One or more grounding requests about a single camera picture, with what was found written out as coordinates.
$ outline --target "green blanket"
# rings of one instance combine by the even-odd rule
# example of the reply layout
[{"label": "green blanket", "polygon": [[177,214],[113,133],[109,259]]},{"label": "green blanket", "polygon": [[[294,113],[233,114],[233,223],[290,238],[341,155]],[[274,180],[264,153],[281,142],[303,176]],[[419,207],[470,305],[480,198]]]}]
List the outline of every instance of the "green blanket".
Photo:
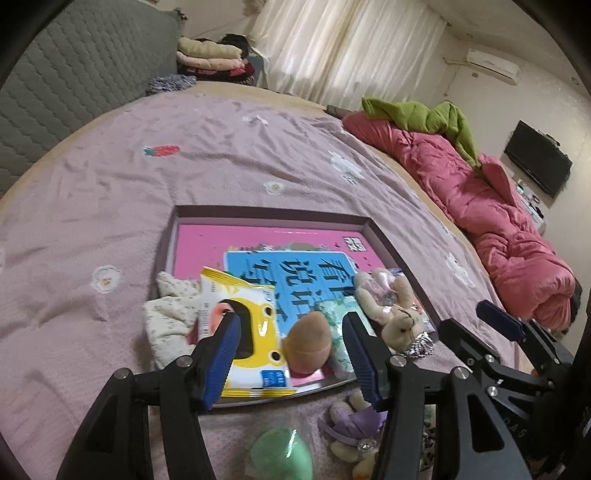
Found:
[{"label": "green blanket", "polygon": [[443,135],[468,165],[480,169],[468,120],[454,104],[443,102],[429,110],[419,102],[389,103],[377,98],[363,98],[361,103],[370,118],[391,120],[399,129],[408,132]]}]

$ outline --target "black flat screen tv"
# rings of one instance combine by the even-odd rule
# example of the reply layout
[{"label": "black flat screen tv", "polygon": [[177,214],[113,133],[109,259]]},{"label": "black flat screen tv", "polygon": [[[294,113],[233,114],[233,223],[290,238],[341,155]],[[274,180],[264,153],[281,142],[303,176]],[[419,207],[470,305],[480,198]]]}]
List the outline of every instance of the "black flat screen tv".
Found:
[{"label": "black flat screen tv", "polygon": [[552,198],[568,180],[573,164],[550,140],[522,121],[513,132],[505,154]]}]

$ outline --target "beige folded quilt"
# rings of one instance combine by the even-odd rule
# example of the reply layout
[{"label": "beige folded quilt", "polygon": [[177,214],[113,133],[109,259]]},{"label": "beige folded quilt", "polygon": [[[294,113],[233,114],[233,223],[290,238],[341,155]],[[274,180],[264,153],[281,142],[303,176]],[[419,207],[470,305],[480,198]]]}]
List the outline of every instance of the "beige folded quilt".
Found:
[{"label": "beige folded quilt", "polygon": [[200,59],[239,59],[242,54],[242,50],[234,45],[222,45],[210,40],[191,40],[187,37],[178,39],[178,49],[189,57]]},{"label": "beige folded quilt", "polygon": [[183,52],[177,52],[177,61],[189,67],[196,67],[204,70],[232,70],[244,66],[242,59],[198,59],[189,57]]}]

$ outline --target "wall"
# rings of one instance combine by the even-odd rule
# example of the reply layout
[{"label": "wall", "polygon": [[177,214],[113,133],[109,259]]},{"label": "wall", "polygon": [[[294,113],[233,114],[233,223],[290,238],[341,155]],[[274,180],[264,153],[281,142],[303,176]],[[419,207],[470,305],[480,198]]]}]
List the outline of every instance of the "wall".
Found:
[{"label": "wall", "polygon": [[242,0],[160,0],[152,4],[159,10],[172,10],[180,7],[188,20],[184,34],[189,38],[206,37],[220,40],[226,33],[246,34],[254,17],[244,16]]},{"label": "wall", "polygon": [[[432,106],[449,100],[457,105],[466,114],[478,147],[500,157],[509,175],[516,173],[527,179],[502,154],[520,119],[552,135],[573,162],[571,177],[555,200],[530,182],[528,185],[543,201],[541,210],[547,223],[544,238],[571,266],[583,286],[579,316],[563,339],[574,351],[582,334],[586,317],[584,306],[591,285],[591,215],[588,213],[591,207],[591,102],[547,71],[503,52],[447,37],[439,53],[450,59],[465,60],[468,48],[517,63],[522,70],[519,85],[511,86],[483,73],[474,77],[475,71],[465,66],[446,66],[441,72],[443,62],[439,55],[431,59],[429,72],[440,81],[435,88],[431,86],[427,103]],[[426,89],[421,92],[423,98],[429,97]]]}]

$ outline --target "curtain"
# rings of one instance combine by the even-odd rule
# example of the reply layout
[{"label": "curtain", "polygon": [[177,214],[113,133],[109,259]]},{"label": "curtain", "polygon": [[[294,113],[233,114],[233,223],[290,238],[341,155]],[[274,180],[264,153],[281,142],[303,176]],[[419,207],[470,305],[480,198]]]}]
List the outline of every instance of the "curtain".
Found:
[{"label": "curtain", "polygon": [[268,0],[250,38],[271,90],[358,109],[411,98],[445,26],[421,0]]}]

